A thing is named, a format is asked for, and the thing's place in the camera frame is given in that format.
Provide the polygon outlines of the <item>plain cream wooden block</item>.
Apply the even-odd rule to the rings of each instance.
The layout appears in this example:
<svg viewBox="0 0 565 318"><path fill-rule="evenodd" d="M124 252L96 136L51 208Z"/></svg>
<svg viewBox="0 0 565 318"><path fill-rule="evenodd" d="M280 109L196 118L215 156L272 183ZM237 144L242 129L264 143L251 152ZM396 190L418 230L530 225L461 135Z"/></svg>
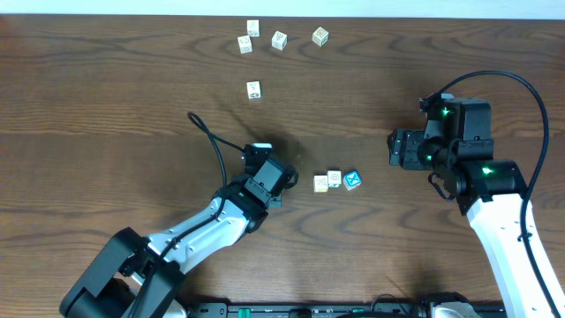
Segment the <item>plain cream wooden block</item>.
<svg viewBox="0 0 565 318"><path fill-rule="evenodd" d="M313 177L313 191L315 193L326 193L328 191L328 176L315 175Z"/></svg>

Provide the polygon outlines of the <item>wooden block teal side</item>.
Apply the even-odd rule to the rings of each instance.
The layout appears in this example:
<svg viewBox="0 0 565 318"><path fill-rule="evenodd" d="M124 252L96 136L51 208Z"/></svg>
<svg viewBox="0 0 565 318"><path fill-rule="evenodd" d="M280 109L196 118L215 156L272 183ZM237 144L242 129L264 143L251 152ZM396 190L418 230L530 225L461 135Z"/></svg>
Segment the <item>wooden block teal side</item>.
<svg viewBox="0 0 565 318"><path fill-rule="evenodd" d="M327 172L328 187L337 188L342 184L342 172L340 170L329 170Z"/></svg>

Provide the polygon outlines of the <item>blue top wooden block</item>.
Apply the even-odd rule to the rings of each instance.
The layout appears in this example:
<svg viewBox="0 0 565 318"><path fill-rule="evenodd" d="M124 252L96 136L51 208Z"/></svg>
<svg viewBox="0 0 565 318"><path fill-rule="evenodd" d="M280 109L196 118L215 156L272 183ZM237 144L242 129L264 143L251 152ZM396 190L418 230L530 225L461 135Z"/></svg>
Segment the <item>blue top wooden block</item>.
<svg viewBox="0 0 565 318"><path fill-rule="evenodd" d="M362 184L362 178L356 170L346 173L343 176L343 185L350 191Z"/></svg>

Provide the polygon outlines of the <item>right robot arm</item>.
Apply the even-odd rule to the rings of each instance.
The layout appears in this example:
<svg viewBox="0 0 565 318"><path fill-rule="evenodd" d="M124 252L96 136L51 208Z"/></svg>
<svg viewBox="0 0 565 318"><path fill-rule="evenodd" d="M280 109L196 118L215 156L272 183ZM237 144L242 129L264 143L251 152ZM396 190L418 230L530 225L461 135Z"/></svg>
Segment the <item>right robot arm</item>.
<svg viewBox="0 0 565 318"><path fill-rule="evenodd" d="M483 246L510 317L562 317L564 292L541 242L517 164L493 157L489 131L396 128L390 163L426 170L446 201L455 201Z"/></svg>

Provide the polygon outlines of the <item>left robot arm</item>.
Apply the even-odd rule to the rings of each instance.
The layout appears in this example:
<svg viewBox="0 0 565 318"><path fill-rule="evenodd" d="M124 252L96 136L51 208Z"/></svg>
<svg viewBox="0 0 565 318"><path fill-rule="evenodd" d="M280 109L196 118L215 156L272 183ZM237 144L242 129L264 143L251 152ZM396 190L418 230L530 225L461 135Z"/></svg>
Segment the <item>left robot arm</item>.
<svg viewBox="0 0 565 318"><path fill-rule="evenodd" d="M234 178L197 215L166 231L116 233L62 300L64 317L163 317L186 274L216 251L259 229L296 170L268 158Z"/></svg>

